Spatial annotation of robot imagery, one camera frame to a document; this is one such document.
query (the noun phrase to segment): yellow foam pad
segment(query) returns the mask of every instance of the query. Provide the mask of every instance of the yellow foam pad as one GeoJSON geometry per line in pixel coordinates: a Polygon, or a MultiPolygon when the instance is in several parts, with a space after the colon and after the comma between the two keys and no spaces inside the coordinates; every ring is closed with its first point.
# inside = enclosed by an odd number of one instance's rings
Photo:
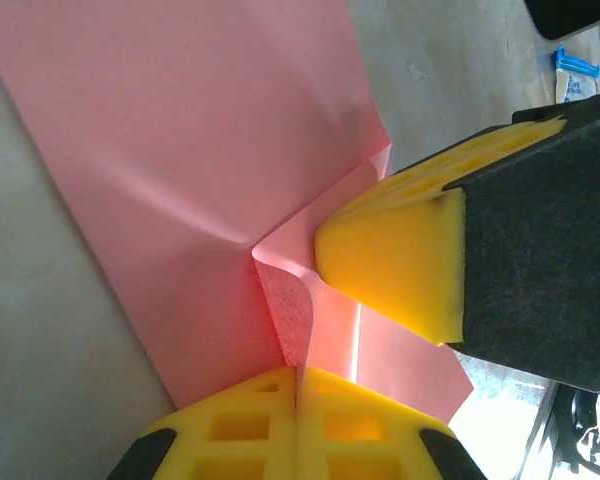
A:
{"type": "Polygon", "coordinates": [[[555,135],[564,123],[504,127],[369,188],[318,228],[320,275],[435,344],[462,341],[464,195],[443,187],[555,135]]]}
{"type": "Polygon", "coordinates": [[[165,417],[154,480],[442,480],[421,429],[441,422],[324,371],[255,377],[165,417]]]}

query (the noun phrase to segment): pink cloth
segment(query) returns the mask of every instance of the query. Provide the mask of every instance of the pink cloth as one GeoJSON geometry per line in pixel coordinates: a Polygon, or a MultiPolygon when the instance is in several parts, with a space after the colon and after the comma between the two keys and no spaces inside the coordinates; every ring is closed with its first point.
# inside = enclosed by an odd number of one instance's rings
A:
{"type": "Polygon", "coordinates": [[[345,0],[4,0],[0,76],[176,405],[285,364],[251,249],[389,144],[345,0]]]}

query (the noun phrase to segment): yellow foam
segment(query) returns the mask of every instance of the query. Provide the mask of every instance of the yellow foam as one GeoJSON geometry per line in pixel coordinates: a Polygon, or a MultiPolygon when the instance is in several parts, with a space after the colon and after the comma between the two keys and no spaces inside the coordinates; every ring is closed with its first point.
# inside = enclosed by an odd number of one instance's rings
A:
{"type": "Polygon", "coordinates": [[[442,480],[421,429],[447,426],[324,371],[273,370],[154,424],[177,436],[154,480],[442,480]]]}
{"type": "Polygon", "coordinates": [[[296,372],[280,368],[154,424],[177,437],[155,480],[295,478],[296,372]]]}
{"type": "Polygon", "coordinates": [[[464,195],[443,187],[555,135],[564,123],[504,127],[369,188],[318,228],[320,275],[433,343],[461,341],[464,195]]]}
{"type": "Polygon", "coordinates": [[[453,432],[416,410],[308,369],[297,415],[298,479],[442,480],[419,432],[453,432]]]}

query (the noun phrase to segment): yellow foam block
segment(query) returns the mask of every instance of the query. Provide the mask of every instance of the yellow foam block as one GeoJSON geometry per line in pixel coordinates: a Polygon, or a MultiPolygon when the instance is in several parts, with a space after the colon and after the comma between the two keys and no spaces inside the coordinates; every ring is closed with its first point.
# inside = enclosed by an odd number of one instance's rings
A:
{"type": "Polygon", "coordinates": [[[177,437],[155,480],[295,478],[296,372],[281,368],[154,424],[177,437]]]}
{"type": "Polygon", "coordinates": [[[419,433],[441,422],[371,390],[308,369],[298,398],[298,479],[443,480],[419,433]]]}
{"type": "Polygon", "coordinates": [[[442,480],[422,429],[441,422],[324,371],[273,370],[165,417],[154,480],[442,480]]]}
{"type": "Polygon", "coordinates": [[[555,135],[564,123],[504,127],[369,188],[318,228],[320,275],[433,343],[461,341],[464,195],[443,188],[555,135]]]}

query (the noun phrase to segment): concrete floor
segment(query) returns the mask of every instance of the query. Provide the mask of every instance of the concrete floor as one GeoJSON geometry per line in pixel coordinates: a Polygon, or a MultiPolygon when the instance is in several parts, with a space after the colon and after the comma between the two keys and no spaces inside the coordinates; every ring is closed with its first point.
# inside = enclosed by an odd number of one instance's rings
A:
{"type": "MultiPolygon", "coordinates": [[[[349,6],[395,168],[552,101],[521,0],[349,6]]],[[[105,478],[172,408],[0,86],[0,478],[105,478]]]]}

